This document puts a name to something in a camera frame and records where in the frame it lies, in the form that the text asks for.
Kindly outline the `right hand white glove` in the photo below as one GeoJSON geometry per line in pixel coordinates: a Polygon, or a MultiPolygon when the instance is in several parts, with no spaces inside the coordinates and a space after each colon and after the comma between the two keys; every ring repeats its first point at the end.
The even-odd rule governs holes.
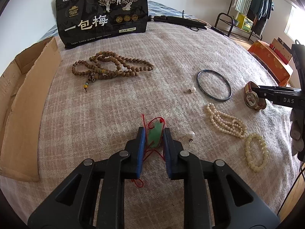
{"type": "Polygon", "coordinates": [[[292,138],[292,155],[304,162],[304,110],[292,109],[290,136],[292,138]]]}

